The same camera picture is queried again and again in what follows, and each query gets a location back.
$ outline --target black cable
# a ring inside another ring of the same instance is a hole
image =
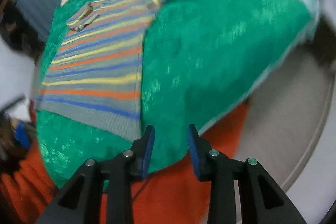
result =
[[[149,180],[151,179],[151,175],[149,175],[146,179],[146,181],[144,182],[144,184],[141,186],[141,188],[139,189],[139,191],[136,192],[136,194],[134,195],[134,197],[132,197],[132,202],[134,202],[134,200],[141,194],[141,192],[144,190],[144,188],[146,187],[146,185],[148,184]]]

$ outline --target striped sweater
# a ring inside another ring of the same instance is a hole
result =
[[[41,84],[48,110],[133,141],[141,136],[142,43],[167,0],[96,0],[69,30]]]

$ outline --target metal screw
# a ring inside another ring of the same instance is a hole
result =
[[[216,149],[211,149],[211,150],[209,150],[209,154],[211,155],[211,156],[218,156],[219,155],[219,152],[218,152],[218,150],[216,150]]]
[[[85,161],[85,165],[86,166],[92,166],[95,164],[95,160],[94,159],[88,159]]]
[[[250,164],[250,165],[256,165],[258,163],[258,161],[255,159],[255,158],[249,158],[247,160],[247,162]]]
[[[128,157],[132,157],[133,156],[133,151],[132,150],[126,150],[124,151],[123,155],[124,157],[128,158]]]

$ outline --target blue object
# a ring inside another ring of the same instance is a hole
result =
[[[149,168],[149,163],[152,157],[154,139],[155,139],[155,130],[154,130],[154,127],[152,127],[149,138],[148,138],[146,152],[142,160],[142,173],[141,173],[142,179],[145,179],[148,175],[148,168]]]
[[[189,153],[191,162],[193,164],[193,169],[196,177],[200,179],[200,158],[197,152],[195,139],[193,136],[193,127],[188,127],[188,134],[187,134],[188,146],[189,146]]]
[[[19,124],[17,125],[14,137],[20,143],[21,147],[29,149],[30,141],[26,135],[26,127],[23,121],[20,121]]]

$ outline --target wall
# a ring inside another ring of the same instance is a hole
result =
[[[27,98],[25,102],[19,103],[9,114],[25,121],[29,120],[28,98],[34,68],[32,59],[12,52],[0,36],[0,109],[24,93]]]

